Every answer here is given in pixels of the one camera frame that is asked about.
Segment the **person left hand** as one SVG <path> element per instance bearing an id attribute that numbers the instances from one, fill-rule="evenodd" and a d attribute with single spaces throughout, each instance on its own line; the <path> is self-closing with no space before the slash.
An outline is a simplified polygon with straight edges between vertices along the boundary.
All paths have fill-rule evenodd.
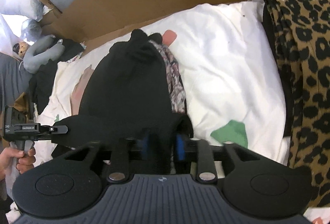
<path id="1" fill-rule="evenodd" d="M 16 165 L 16 169 L 20 174 L 34 168 L 36 151 L 34 148 L 30 149 L 27 154 L 24 151 L 7 147 L 1 152 L 1 181 L 6 177 L 7 169 L 11 164 Z"/>

